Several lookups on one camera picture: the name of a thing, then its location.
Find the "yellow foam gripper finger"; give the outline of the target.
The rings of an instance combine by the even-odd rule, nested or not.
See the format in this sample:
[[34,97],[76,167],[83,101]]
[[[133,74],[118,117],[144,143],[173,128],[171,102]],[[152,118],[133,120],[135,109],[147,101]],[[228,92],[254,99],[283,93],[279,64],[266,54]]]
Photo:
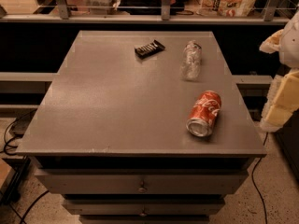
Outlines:
[[274,133],[299,109],[299,71],[291,70],[285,76],[276,75],[266,98],[260,127]]

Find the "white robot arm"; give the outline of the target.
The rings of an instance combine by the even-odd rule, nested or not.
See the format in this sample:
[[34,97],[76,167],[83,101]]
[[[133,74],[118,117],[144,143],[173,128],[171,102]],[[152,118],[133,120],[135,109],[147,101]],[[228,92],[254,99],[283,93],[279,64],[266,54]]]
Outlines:
[[267,93],[260,127],[274,133],[299,109],[299,12],[285,27],[269,36],[260,46],[264,53],[278,52],[279,61],[290,68],[286,75],[275,75]]

